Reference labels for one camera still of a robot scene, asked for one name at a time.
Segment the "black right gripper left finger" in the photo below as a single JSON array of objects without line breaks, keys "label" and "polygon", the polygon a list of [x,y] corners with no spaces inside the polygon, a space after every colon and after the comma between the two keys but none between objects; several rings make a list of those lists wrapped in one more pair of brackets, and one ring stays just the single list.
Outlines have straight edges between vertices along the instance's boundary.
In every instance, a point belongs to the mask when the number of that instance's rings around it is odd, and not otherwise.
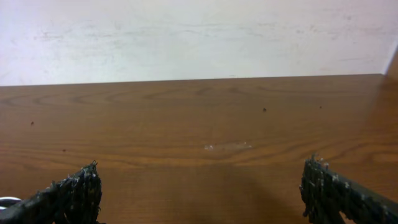
[{"label": "black right gripper left finger", "polygon": [[1,199],[2,224],[96,224],[102,196],[101,179],[93,161],[78,172],[28,199]]}]

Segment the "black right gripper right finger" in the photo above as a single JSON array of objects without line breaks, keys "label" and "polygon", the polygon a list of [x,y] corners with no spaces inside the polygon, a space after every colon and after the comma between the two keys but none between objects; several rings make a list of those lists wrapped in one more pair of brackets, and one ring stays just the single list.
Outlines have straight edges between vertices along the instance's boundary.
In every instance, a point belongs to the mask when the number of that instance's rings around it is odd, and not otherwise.
[{"label": "black right gripper right finger", "polygon": [[304,162],[301,185],[303,216],[315,224],[397,224],[397,203],[329,169],[312,156]]}]

